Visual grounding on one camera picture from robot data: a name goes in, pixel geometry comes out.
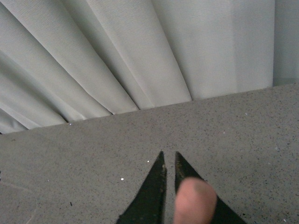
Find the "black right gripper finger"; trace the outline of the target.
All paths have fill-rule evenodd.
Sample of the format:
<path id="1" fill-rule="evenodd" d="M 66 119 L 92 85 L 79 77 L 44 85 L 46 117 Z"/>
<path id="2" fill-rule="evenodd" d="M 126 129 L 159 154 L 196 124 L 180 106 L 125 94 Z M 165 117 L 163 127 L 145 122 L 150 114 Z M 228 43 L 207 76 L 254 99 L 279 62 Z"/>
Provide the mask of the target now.
<path id="1" fill-rule="evenodd" d="M 118 224 L 163 224 L 166 198 L 167 169 L 161 151 L 139 191 L 126 210 L 119 215 Z"/>

